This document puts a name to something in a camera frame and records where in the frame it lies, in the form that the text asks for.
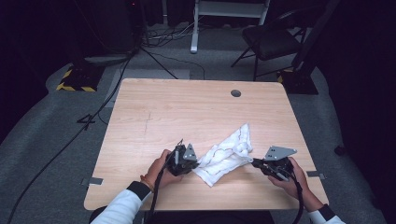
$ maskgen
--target chair leg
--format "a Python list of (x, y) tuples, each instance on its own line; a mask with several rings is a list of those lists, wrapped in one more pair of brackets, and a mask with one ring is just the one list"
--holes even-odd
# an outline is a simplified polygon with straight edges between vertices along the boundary
[(255, 60), (254, 60), (254, 76), (253, 76), (253, 81), (256, 81), (258, 63), (259, 63), (259, 58), (256, 56), (256, 57), (255, 57)]
[(248, 53), (249, 50), (250, 50), (250, 48), (245, 49), (245, 51), (239, 56), (239, 58), (235, 62), (233, 62), (233, 64), (231, 64), (231, 67), (236, 65), (239, 62), (239, 60), (241, 60), (245, 56), (245, 54)]

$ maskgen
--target black stand base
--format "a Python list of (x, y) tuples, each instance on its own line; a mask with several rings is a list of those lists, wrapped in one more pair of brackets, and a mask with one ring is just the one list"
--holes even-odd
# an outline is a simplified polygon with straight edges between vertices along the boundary
[(57, 91), (97, 91), (98, 83), (102, 77), (104, 67), (86, 66), (84, 69), (70, 66), (64, 74)]
[(300, 76), (298, 72), (283, 70), (276, 73), (277, 81), (282, 83), (289, 94), (318, 95), (314, 81), (310, 76)]

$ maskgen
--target chair seat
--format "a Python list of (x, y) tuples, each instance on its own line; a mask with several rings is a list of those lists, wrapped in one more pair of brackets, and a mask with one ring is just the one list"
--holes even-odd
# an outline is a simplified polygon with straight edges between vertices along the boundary
[(270, 33), (257, 32), (253, 27), (244, 31), (244, 38), (248, 43), (261, 38), (259, 44), (252, 47), (253, 52), (260, 60), (270, 60), (292, 53), (296, 53), (302, 44), (287, 30), (279, 30)]

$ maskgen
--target gray carpet floor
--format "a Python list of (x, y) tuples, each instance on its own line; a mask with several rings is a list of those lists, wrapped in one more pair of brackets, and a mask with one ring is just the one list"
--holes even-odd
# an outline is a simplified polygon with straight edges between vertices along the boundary
[[(206, 29), (199, 38), (197, 54), (190, 54), (190, 35), (147, 50), (198, 63), (205, 69), (204, 72), (196, 64), (154, 55), (168, 69), (190, 71), (190, 79), (252, 80), (253, 58), (230, 67), (246, 47), (241, 30)], [(260, 71), (278, 68), (291, 59), (261, 63)], [(68, 66), (66, 64), (49, 77), (49, 94), (19, 121), (0, 146), (0, 223), (7, 223), (14, 203), (29, 181), (82, 127), (76, 121), (100, 107), (115, 74), (120, 71), (120, 64), (107, 67), (97, 92), (56, 91)], [(139, 51), (127, 69), (132, 72), (161, 67), (147, 53)], [(386, 223), (381, 211), (372, 206), (372, 192), (353, 161), (348, 155), (339, 157), (333, 152), (335, 147), (342, 145), (337, 117), (325, 78), (318, 69), (312, 78), (319, 95), (289, 95), (289, 99), (314, 163), (318, 171), (327, 176), (322, 183), (332, 210), (346, 223)], [(258, 81), (276, 81), (276, 77), (269, 75)], [(111, 107), (105, 107), (100, 112), (104, 122), (95, 118), (95, 123), (41, 174), (22, 198), (12, 223), (88, 223), (91, 211), (83, 206), (86, 187), (80, 182), (92, 175), (106, 133), (105, 122), (109, 121), (111, 112)], [(276, 223), (291, 223), (297, 214), (296, 210), (271, 212)], [(306, 213), (301, 223), (309, 223)]]

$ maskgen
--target folded fabric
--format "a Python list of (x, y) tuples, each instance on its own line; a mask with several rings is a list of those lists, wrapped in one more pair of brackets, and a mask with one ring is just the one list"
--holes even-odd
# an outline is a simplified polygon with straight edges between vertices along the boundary
[(213, 185), (225, 174), (235, 168), (252, 162), (250, 132), (248, 124), (244, 124), (235, 133), (218, 146), (214, 145), (198, 162), (199, 166), (193, 171), (200, 176), (207, 185)]

